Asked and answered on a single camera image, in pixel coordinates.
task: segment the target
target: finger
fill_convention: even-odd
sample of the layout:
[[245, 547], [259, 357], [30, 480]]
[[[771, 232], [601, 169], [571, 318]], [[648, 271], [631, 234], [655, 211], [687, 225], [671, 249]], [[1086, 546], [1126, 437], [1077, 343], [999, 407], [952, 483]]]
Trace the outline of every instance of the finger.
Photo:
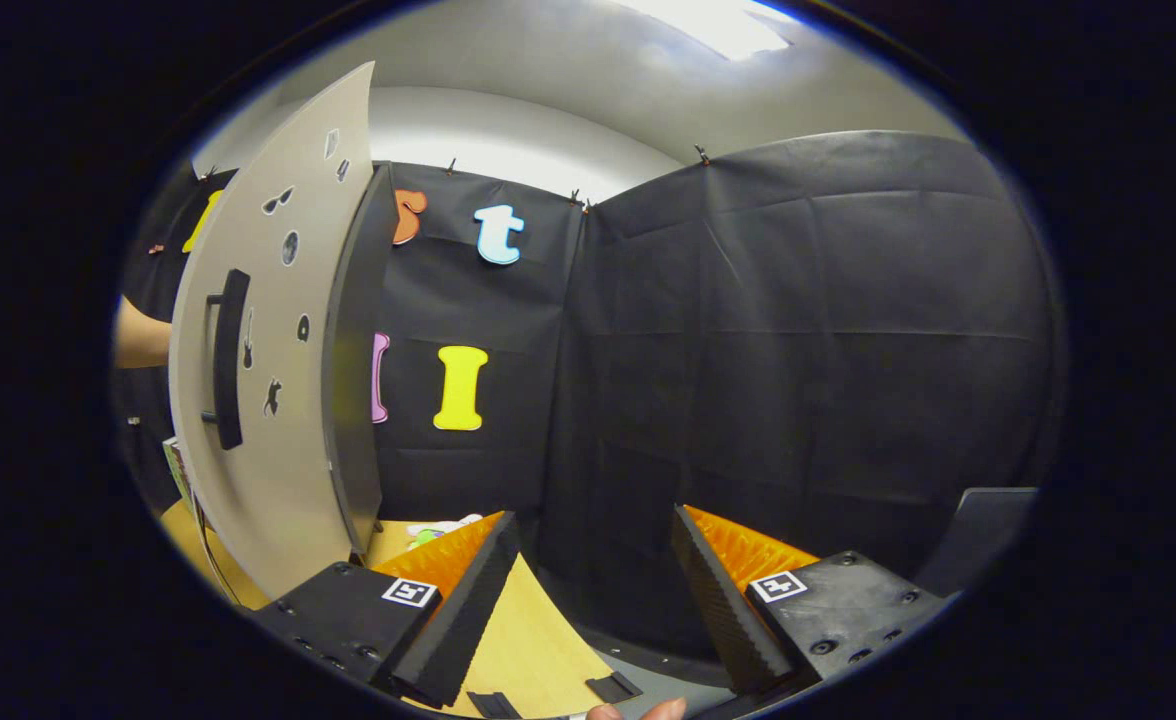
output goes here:
[[599, 705], [588, 711], [584, 720], [624, 720], [624, 715], [614, 705]]
[[661, 702], [642, 715], [640, 720], [681, 720], [684, 715], [684, 698], [680, 696], [676, 700], [670, 700], [667, 702]]

